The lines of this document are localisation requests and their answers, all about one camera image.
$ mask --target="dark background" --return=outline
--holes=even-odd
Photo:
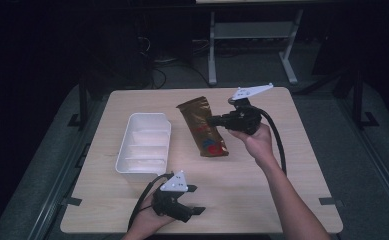
[[[208,34],[204,13],[167,18],[151,14],[140,26],[134,24],[139,23],[134,15],[63,11],[68,6],[60,1],[0,1],[0,216],[61,102],[81,76],[91,79],[93,96],[143,88],[150,63],[139,57],[137,35],[147,32],[157,46],[189,61],[191,39]],[[125,46],[116,42],[118,37]],[[329,74],[354,59],[389,109],[389,1],[310,9],[298,40],[311,38],[323,44],[317,74]]]

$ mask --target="brown foil bag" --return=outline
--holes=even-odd
[[[202,157],[228,156],[225,142],[216,127],[210,127],[206,118],[212,116],[209,102],[198,97],[178,106],[191,131]]]

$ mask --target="floor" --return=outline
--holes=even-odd
[[[290,57],[299,83],[288,83],[279,61],[278,45],[265,43],[260,53],[237,52],[217,58],[218,84],[235,88],[264,85],[286,87],[292,93],[324,76],[312,76],[319,43],[296,43]],[[163,60],[172,56],[164,55]],[[191,65],[181,61],[157,63],[152,71],[155,85],[163,89],[208,88],[207,55],[194,57]],[[333,239],[389,239],[389,191],[379,174],[382,161],[389,172],[389,112],[379,94],[365,84],[363,111],[371,112],[380,126],[358,130],[351,120],[352,96],[332,95],[336,81],[308,95],[293,99],[333,197],[344,229]],[[88,101],[86,126],[69,127],[79,113],[79,92],[69,92],[33,157],[22,181],[0,220],[0,239],[120,239],[122,234],[66,234],[60,231],[83,159],[95,134],[107,95]],[[153,236],[151,239],[283,239],[280,234],[236,236]]]

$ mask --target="hand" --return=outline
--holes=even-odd
[[[259,129],[253,135],[232,130],[229,130],[229,133],[244,142],[247,151],[254,157],[260,168],[266,169],[277,164],[272,151],[272,136],[268,125],[260,123]]]
[[[153,235],[161,227],[173,222],[169,216],[158,216],[151,206],[153,194],[150,194],[141,204],[141,210],[135,217],[131,228],[122,240],[142,240]]]

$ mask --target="white plastic tray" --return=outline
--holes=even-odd
[[[129,182],[149,182],[166,172],[171,124],[163,113],[129,117],[116,171]]]

